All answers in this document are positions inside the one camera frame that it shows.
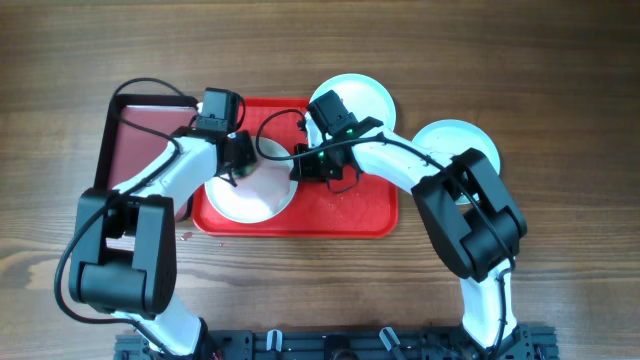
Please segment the white plate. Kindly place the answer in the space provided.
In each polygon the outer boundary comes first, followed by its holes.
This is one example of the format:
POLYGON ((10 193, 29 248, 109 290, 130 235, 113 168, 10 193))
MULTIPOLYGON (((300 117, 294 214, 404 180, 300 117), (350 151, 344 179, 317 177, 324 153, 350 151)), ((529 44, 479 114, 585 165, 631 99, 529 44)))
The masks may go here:
POLYGON ((293 200, 298 182, 290 179, 293 161, 265 159, 257 151, 253 170, 235 177, 236 187, 213 178, 204 184, 206 198, 224 218, 255 224, 276 217, 293 200))

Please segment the pale blue plate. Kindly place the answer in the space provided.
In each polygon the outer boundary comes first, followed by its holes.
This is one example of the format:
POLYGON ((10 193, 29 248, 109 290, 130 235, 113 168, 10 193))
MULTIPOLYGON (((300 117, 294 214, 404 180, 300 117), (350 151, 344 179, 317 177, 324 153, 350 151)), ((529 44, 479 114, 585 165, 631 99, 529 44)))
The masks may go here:
POLYGON ((352 113, 358 122, 366 118, 380 120, 375 133, 382 128, 395 132, 397 111, 389 91, 377 80, 357 73, 336 75, 323 82, 312 94, 309 102, 317 100, 329 91, 334 91, 345 108, 352 113))
POLYGON ((498 174, 501 173, 498 148, 482 129, 472 123, 456 119, 439 120, 422 128, 412 143, 443 167, 451 164, 453 156, 474 148, 487 157, 498 174))

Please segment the green and yellow sponge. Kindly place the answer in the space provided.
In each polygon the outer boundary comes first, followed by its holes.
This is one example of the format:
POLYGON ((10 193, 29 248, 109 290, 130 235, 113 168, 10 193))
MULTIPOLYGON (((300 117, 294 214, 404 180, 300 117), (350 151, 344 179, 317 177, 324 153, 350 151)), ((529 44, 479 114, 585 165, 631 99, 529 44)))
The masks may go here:
POLYGON ((255 164, 238 167, 233 170, 233 176, 235 178, 244 178, 251 175, 255 170, 256 170, 255 164))

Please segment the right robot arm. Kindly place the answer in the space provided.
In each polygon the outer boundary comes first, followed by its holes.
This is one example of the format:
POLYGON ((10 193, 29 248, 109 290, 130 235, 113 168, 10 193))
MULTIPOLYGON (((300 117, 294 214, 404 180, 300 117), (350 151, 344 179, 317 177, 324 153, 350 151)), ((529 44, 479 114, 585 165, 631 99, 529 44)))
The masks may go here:
POLYGON ((320 141, 296 151, 292 178, 349 166, 411 194, 434 250, 461 281, 464 331, 485 356, 502 355, 517 327, 510 280, 527 225, 488 157, 469 148, 442 165, 381 120, 357 119, 333 90, 306 111, 300 124, 320 141))

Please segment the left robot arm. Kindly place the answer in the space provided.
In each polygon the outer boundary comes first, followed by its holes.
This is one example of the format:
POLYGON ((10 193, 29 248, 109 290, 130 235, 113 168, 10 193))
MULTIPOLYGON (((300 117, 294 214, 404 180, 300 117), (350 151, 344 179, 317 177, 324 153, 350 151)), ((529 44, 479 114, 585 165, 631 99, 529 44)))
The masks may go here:
POLYGON ((162 359, 216 359, 205 321, 175 295, 175 214, 204 183, 253 163, 241 128, 246 102, 209 88, 191 122, 161 133, 164 151, 112 189, 90 188, 79 199, 74 235, 54 275, 59 308, 93 325, 127 324, 162 359))

